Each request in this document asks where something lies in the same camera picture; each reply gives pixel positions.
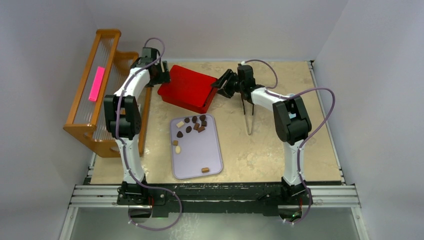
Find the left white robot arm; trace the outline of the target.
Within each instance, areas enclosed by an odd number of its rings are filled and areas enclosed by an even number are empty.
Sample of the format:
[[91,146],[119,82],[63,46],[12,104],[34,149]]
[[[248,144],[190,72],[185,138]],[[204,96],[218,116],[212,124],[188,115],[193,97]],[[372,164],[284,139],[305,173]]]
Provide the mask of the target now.
[[137,100],[144,88],[170,81],[167,67],[161,66],[161,57],[158,49],[144,47],[141,56],[130,66],[123,85],[103,99],[106,129],[115,139],[123,166],[119,203],[132,200],[142,205],[149,199],[149,187],[143,183],[145,172],[140,163],[142,117]]

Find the black metal tongs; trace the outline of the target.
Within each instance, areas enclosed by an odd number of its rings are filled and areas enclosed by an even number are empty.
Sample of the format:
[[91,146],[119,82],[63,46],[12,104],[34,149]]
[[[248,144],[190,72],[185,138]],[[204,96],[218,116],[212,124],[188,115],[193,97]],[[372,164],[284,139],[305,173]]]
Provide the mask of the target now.
[[251,111],[248,113],[247,111],[247,104],[245,103],[245,100],[241,99],[242,109],[243,109],[243,115],[245,119],[245,128],[246,133],[248,136],[251,136],[253,133],[253,125],[254,125],[254,119],[255,119],[255,105],[251,104]]

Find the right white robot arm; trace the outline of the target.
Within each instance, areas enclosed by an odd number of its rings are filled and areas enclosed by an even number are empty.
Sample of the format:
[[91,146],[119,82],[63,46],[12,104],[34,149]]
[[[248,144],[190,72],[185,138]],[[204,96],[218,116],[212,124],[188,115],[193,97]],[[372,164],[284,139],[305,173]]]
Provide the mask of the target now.
[[288,204],[305,192],[303,174],[304,154],[301,143],[312,130],[312,123],[300,96],[282,95],[257,84],[253,68],[239,65],[237,71],[228,69],[211,84],[217,93],[228,99],[239,93],[243,101],[261,106],[273,113],[275,132],[284,146],[284,173],[280,196]]

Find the red box lid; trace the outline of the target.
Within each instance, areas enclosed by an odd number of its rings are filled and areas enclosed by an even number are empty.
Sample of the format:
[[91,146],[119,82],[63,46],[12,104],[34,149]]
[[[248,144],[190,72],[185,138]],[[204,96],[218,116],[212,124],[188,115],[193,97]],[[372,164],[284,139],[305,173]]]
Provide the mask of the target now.
[[211,87],[211,84],[217,80],[217,78],[193,71],[191,69],[174,65],[169,71],[170,82],[163,83],[157,94],[169,95],[171,97],[183,97],[188,98],[189,94],[203,94],[208,95],[211,90],[216,88]]

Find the red chocolate box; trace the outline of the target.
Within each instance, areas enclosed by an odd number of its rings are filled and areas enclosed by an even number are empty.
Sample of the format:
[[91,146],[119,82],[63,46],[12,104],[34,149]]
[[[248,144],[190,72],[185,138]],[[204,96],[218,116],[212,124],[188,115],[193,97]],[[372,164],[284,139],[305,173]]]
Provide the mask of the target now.
[[162,100],[168,104],[175,105],[198,114],[205,114],[208,112],[216,92],[216,90],[211,90],[208,95],[190,93],[187,99],[184,97],[169,96],[166,94],[160,94],[160,96]]

